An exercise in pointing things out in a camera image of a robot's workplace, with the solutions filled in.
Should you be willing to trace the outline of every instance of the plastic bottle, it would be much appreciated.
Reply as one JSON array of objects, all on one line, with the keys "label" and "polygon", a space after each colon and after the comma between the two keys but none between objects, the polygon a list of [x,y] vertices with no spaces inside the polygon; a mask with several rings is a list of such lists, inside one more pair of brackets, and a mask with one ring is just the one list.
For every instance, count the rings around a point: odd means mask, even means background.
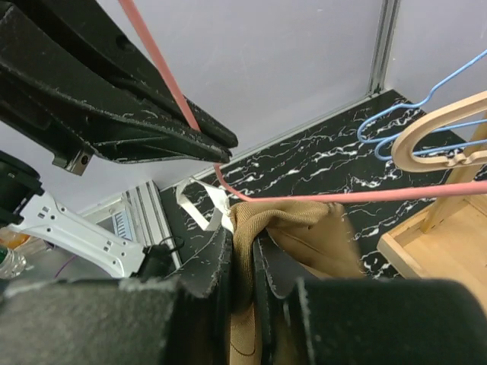
[{"label": "plastic bottle", "polygon": [[25,268],[27,261],[19,252],[0,246],[0,279],[12,279]]}]

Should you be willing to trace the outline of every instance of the beige hanger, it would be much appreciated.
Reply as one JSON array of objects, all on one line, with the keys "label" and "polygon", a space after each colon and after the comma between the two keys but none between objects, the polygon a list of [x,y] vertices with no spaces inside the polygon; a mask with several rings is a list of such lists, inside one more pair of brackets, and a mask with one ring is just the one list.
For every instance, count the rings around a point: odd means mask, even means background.
[{"label": "beige hanger", "polygon": [[429,113],[409,127],[394,141],[392,156],[394,163],[401,169],[413,173],[448,170],[487,163],[487,151],[475,151],[469,155],[457,154],[447,157],[418,157],[412,152],[414,147],[435,129],[450,125],[453,122],[473,116],[487,110],[487,91],[472,95],[443,108]]}]

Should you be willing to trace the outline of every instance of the brown fabric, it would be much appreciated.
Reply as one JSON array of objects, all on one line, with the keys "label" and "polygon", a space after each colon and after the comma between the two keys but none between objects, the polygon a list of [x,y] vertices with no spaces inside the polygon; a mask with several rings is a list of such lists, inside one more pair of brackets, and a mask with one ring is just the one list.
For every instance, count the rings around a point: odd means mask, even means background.
[{"label": "brown fabric", "polygon": [[283,250],[316,276],[357,278],[362,273],[352,229],[341,205],[244,202],[231,208],[231,220],[235,230],[235,270],[230,364],[254,365],[260,363],[261,346],[253,310],[251,247],[260,231],[266,228]]}]

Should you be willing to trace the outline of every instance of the white strap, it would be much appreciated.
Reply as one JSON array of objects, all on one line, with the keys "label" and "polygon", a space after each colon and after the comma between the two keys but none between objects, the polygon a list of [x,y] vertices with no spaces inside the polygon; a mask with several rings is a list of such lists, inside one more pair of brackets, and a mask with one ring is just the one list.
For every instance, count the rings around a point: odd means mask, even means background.
[{"label": "white strap", "polygon": [[[212,219],[208,222],[198,208],[183,194],[184,189],[190,183],[197,183],[205,188],[215,208],[213,209]],[[201,227],[202,230],[216,230],[220,224],[223,228],[234,232],[234,225],[230,220],[230,203],[226,191],[201,182],[192,177],[183,180],[176,187],[177,204],[184,209],[192,219]]]}]

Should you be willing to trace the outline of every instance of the wooden tray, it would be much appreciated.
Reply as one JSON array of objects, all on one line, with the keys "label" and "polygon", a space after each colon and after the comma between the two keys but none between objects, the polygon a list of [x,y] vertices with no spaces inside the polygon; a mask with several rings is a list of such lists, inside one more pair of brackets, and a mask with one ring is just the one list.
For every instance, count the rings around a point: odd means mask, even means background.
[{"label": "wooden tray", "polygon": [[456,212],[423,233],[430,208],[385,233],[378,250],[405,278],[459,281],[487,313],[487,195],[463,198]]}]

